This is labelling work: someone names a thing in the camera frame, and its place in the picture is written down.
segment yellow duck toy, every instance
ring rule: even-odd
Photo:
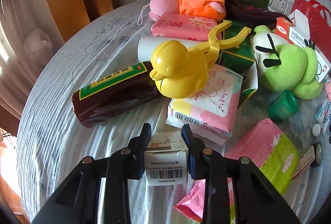
[[[237,36],[218,40],[217,35],[231,26],[225,20],[215,26],[208,35],[208,41],[192,48],[186,48],[181,42],[170,40],[160,44],[153,52],[150,77],[162,95],[173,98],[188,98],[202,90],[207,84],[208,70],[219,57],[220,49],[239,45],[251,32],[244,27]]]

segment yellow tongs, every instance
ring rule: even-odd
[[[231,24],[231,21],[224,20],[224,22],[211,29],[208,34],[207,42],[195,46],[205,54],[208,70],[215,64],[219,57],[220,50],[229,49],[241,44],[247,35],[251,33],[250,28],[244,27],[235,37],[226,40],[218,40],[217,35],[229,28]]]

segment wall socket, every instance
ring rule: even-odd
[[[285,15],[289,15],[292,8],[291,4],[287,0],[269,0],[268,6]]]

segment frog plush toy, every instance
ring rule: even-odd
[[[304,100],[318,97],[323,83],[315,78],[317,56],[314,45],[306,42],[301,48],[291,45],[266,26],[258,26],[251,37],[252,48],[256,57],[259,83],[273,92],[288,89]]]

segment pig plush toy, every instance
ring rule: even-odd
[[[165,13],[212,18],[218,23],[226,16],[224,0],[151,0],[149,7],[149,18],[153,21]]]

